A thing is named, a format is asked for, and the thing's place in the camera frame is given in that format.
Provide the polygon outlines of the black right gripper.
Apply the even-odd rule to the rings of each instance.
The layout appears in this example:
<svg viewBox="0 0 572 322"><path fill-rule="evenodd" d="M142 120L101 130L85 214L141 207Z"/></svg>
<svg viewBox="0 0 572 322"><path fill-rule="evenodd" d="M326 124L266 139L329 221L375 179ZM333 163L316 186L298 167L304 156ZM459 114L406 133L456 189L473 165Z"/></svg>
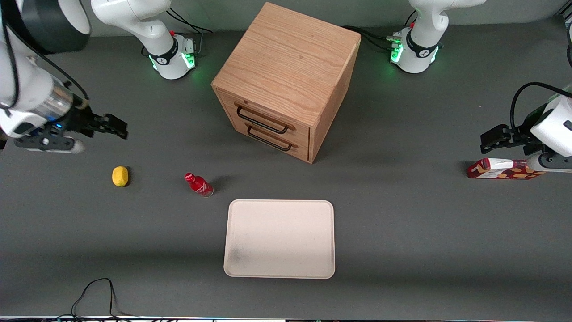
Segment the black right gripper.
<svg viewBox="0 0 572 322"><path fill-rule="evenodd" d="M82 99L74 99L70 110L60 118L60 134L72 131L82 135L94 135L95 131L127 139L127 123L112 114L98 116Z"/></svg>

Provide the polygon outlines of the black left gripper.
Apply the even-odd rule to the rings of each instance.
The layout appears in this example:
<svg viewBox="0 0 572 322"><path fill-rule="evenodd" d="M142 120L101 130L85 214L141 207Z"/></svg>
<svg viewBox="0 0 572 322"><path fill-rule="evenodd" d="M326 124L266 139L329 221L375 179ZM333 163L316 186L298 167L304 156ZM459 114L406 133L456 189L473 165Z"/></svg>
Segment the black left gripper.
<svg viewBox="0 0 572 322"><path fill-rule="evenodd" d="M524 155L532 155L533 153L545 151L545 145L532 134L531 129L540 120L545 112L547 104L543 104L537 109L530 112L523 123L516 128L516 134L513 135L509 126L495 126L494 128L481 134L480 152L487 154L499 148L511 148L513 142L519 146L523 145Z"/></svg>

